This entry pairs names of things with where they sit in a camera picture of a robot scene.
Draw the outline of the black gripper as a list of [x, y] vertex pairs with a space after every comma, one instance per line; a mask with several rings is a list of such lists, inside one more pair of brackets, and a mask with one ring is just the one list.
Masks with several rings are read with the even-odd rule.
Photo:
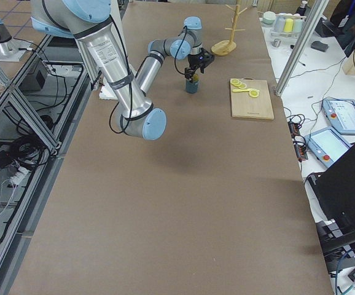
[[201, 68], [203, 56], [201, 53], [196, 55], [188, 55], [189, 68], [184, 69], [184, 77], [192, 82], [198, 80], [197, 69]]

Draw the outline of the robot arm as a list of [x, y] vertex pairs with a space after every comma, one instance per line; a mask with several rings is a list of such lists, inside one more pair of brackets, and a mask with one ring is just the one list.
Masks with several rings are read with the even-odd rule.
[[159, 139], [166, 128], [166, 114], [145, 97], [130, 69], [121, 39], [111, 31], [110, 1], [31, 1], [34, 29], [45, 34], [74, 38], [82, 43], [106, 78], [118, 103], [109, 118], [115, 133]]
[[135, 78], [146, 95], [166, 57], [183, 60], [202, 49], [202, 24], [196, 16], [187, 17], [178, 37], [153, 40], [148, 45], [148, 55], [139, 67]]

